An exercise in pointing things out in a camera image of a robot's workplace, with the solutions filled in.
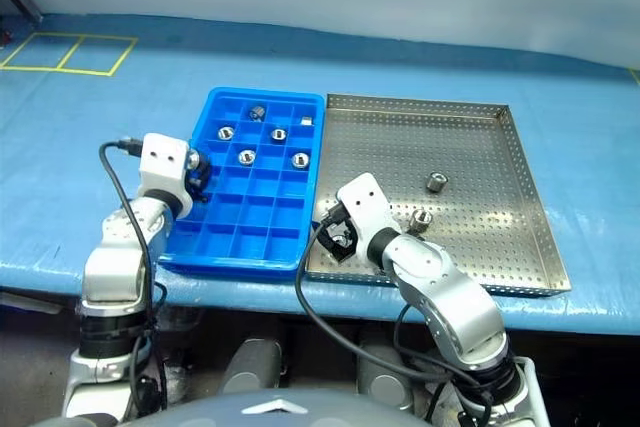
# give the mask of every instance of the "stainless steel tray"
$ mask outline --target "stainless steel tray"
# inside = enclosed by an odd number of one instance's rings
[[[488,290],[570,290],[506,105],[330,94],[325,122],[314,219],[335,204],[339,187],[371,172],[400,224],[428,209],[425,237]],[[449,177],[440,194],[425,188],[432,171]],[[326,280],[388,282],[353,258],[338,264],[319,244],[307,269]]]

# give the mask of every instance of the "blue plastic tray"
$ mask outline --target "blue plastic tray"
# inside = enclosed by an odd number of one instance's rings
[[[265,109],[261,122],[249,117],[257,105]],[[213,164],[211,198],[176,222],[160,263],[184,273],[294,276],[309,237],[324,112],[318,95],[212,90],[191,139]],[[235,131],[228,141],[218,138],[225,126]],[[286,130],[283,143],[271,139],[275,128]],[[252,166],[238,160],[246,149],[256,152]],[[309,155],[305,170],[291,163],[298,152]]]

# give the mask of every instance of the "blue table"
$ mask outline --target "blue table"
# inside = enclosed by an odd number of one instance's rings
[[[29,34],[15,22],[14,46]],[[48,16],[41,30],[139,41],[111,77],[0,70],[0,285],[79,294],[101,221],[117,206],[98,145],[150,131],[188,139],[215,86],[493,102],[509,104],[515,117],[573,286],[553,298],[497,298],[507,326],[640,333],[640,85],[630,71],[520,51],[185,19]],[[108,69],[128,45],[90,40],[68,67]],[[55,66],[67,48],[27,46],[12,64]],[[137,162],[112,157],[134,192]],[[301,312],[288,284],[162,269],[158,277],[176,304]],[[326,315],[392,319],[403,305],[383,286],[305,289]]]

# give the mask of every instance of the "robotic arm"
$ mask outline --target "robotic arm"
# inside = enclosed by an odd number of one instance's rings
[[[112,146],[140,157],[141,183],[131,202],[106,160]],[[123,207],[103,221],[102,242],[85,265],[81,340],[71,355],[63,416],[98,411],[113,423],[132,404],[142,415],[162,404],[155,379],[136,375],[153,353],[153,266],[174,220],[188,215],[194,200],[206,201],[211,168],[186,142],[160,134],[104,144],[100,153]]]
[[[343,186],[337,199],[337,220],[348,220],[345,225],[355,230],[349,237],[357,239],[358,259],[389,276],[405,301],[424,315],[444,359],[477,381],[474,387],[454,380],[467,416],[480,419],[489,396],[494,425],[548,426],[533,362],[511,355],[491,296],[456,268],[443,247],[401,232],[371,174]]]

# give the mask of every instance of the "metal tray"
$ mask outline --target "metal tray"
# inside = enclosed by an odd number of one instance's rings
[[[571,286],[506,105],[328,96],[314,218],[342,185],[371,172],[406,228],[420,207],[434,217],[424,236],[489,291],[543,296]],[[449,177],[439,194],[425,178]],[[314,278],[387,283],[354,258],[342,264],[316,244]]]

